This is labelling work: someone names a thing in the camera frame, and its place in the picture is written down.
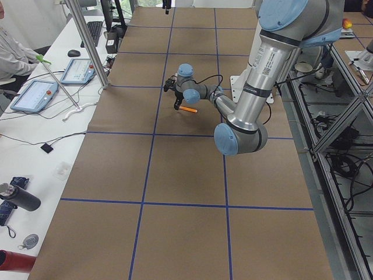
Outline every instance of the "computer mouse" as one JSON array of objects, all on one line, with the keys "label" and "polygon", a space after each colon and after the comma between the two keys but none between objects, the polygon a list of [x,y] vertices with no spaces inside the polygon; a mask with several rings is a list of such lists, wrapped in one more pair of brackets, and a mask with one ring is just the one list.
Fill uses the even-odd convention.
[{"label": "computer mouse", "polygon": [[69,50],[69,52],[68,52],[68,57],[79,57],[79,56],[80,56],[80,51]]}]

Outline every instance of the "white table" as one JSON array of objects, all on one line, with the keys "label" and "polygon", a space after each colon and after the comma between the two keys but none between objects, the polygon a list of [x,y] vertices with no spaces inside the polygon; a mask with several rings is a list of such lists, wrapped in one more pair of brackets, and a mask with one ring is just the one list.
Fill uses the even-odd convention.
[{"label": "white table", "polygon": [[[87,22],[103,20],[103,17],[88,16],[86,20]],[[79,58],[89,58],[86,49],[80,48],[81,41],[75,23],[73,20],[70,20],[44,57],[47,61],[52,62],[50,66],[51,70],[63,71],[67,67],[71,59],[67,56],[67,53],[71,49],[81,52]],[[102,34],[96,48],[102,62],[105,61],[108,55],[105,43],[106,39]],[[30,77],[44,73],[47,73],[47,71],[40,64]],[[51,81],[52,77],[46,75],[37,79]],[[69,86],[66,88],[70,94],[73,94],[79,87]],[[98,77],[94,77],[80,91],[79,104],[97,102],[100,98],[98,93],[100,89],[100,81]],[[54,106],[41,112],[43,116],[52,117],[71,106],[72,102],[67,99],[66,95],[60,89],[47,107],[50,105]],[[26,115],[12,120],[4,120],[22,115],[21,113],[4,113],[0,118],[0,133],[31,143],[45,142],[57,137],[87,130],[87,125],[92,118],[95,108],[95,106],[87,107],[80,113],[72,114],[65,122],[62,119],[69,110],[74,109],[74,106],[51,120],[42,118],[39,115]],[[6,112],[12,112],[12,110],[7,108]],[[8,235],[8,229],[0,227],[0,249],[31,256],[38,255],[83,138],[84,135],[77,135],[62,139],[54,144],[54,150],[47,154],[40,149],[42,144],[31,146],[0,136],[0,155],[2,157],[0,163],[0,182],[10,183],[14,176],[30,178],[27,190],[41,199],[41,206],[34,212],[28,212],[21,208],[12,212],[12,215],[8,219],[8,225],[16,231],[17,236],[11,239]],[[65,174],[56,176],[56,168],[61,163],[64,163],[69,169]],[[31,250],[19,250],[18,245],[21,245],[23,239],[32,233],[39,236],[38,245]],[[0,271],[0,280],[24,280],[28,276],[28,274],[23,273]]]}]

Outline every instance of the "keyboard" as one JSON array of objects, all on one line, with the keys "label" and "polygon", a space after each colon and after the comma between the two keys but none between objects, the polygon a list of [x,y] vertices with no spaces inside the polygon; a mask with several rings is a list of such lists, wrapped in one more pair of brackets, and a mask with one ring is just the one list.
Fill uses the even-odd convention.
[{"label": "keyboard", "polygon": [[[103,22],[87,22],[89,32],[91,33],[94,46],[97,47],[98,41],[100,39],[101,30],[103,28]],[[84,42],[80,44],[81,48],[84,48]]]}]

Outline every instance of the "red cup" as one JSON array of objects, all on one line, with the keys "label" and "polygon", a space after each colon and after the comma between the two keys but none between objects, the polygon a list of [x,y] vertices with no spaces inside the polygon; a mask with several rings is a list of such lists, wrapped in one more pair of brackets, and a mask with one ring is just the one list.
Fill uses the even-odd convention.
[{"label": "red cup", "polygon": [[0,270],[29,273],[36,257],[0,250]]}]

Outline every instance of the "blue and white device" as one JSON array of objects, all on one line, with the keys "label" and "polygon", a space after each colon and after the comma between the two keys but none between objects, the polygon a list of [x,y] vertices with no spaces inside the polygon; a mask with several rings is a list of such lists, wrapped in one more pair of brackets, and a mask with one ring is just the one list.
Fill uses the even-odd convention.
[{"label": "blue and white device", "polygon": [[41,111],[58,90],[56,82],[34,80],[10,106],[12,110],[36,113]]},{"label": "blue and white device", "polygon": [[93,75],[94,69],[90,59],[73,58],[61,78],[61,83],[70,86],[85,85]]}]

